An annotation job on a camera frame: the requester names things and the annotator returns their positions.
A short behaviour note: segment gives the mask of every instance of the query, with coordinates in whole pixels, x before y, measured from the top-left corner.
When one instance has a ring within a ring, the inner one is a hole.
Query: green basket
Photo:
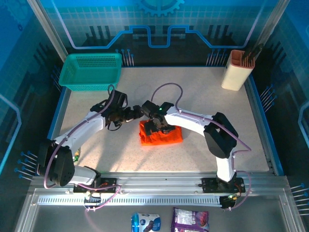
[[[71,54],[64,62],[59,84],[72,91],[102,91],[115,88],[120,79],[119,53]]]

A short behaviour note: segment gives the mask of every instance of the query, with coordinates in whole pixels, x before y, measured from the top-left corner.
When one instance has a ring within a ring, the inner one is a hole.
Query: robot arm
[[[174,126],[180,126],[205,137],[209,151],[216,157],[218,181],[222,181],[224,185],[234,183],[236,173],[232,169],[231,154],[237,142],[225,131],[207,120],[210,119],[220,123],[238,137],[237,132],[225,115],[222,113],[217,113],[215,116],[199,115],[177,109],[172,103],[165,102],[158,106],[151,101],[146,101],[143,104],[142,112],[151,119],[145,124],[148,135],[157,131],[168,133],[175,128]]]
[[[109,101],[112,101],[109,107],[101,114],[98,114]],[[127,95],[115,90],[113,99],[110,96],[108,100],[104,100],[90,109],[90,112],[81,121],[86,121],[86,123],[78,128],[73,127],[52,141],[46,140],[42,142],[38,155],[37,173],[45,175],[52,153],[61,141],[66,139],[52,162],[48,179],[60,186],[65,186],[68,183],[92,185],[98,181],[100,179],[98,171],[89,167],[74,166],[74,154],[92,135],[104,128],[109,130],[111,123],[114,123],[119,128],[122,124],[140,118],[143,115],[139,106],[136,105],[131,110],[130,107],[126,108],[126,105]],[[75,130],[74,133],[68,136],[72,130]]]

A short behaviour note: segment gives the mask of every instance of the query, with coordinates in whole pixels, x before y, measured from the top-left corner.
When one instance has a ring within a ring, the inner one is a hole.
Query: orange object
[[[176,144],[183,141],[182,129],[178,126],[168,134],[159,131],[147,136],[144,124],[148,121],[140,121],[140,141],[142,146]]]

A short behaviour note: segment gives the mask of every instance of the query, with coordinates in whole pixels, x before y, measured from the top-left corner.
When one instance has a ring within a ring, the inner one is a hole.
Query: blue wall panel
[[[261,101],[291,186],[309,185],[308,10],[308,1],[290,1],[253,71],[259,94],[272,97]]]
[[[44,0],[42,4],[69,53],[123,49],[128,55],[130,49],[133,57],[128,58],[136,66],[223,66],[231,49],[256,42],[276,2]],[[212,62],[216,55],[222,59]]]
[[[48,134],[63,63],[27,1],[0,1],[0,31],[0,231],[10,232],[34,175],[21,152],[36,154]]]

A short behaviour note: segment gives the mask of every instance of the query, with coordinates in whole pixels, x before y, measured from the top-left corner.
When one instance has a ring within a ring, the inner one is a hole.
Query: pen holder
[[[255,67],[255,58],[242,61],[244,51],[232,50],[223,74],[222,88],[238,91]]]

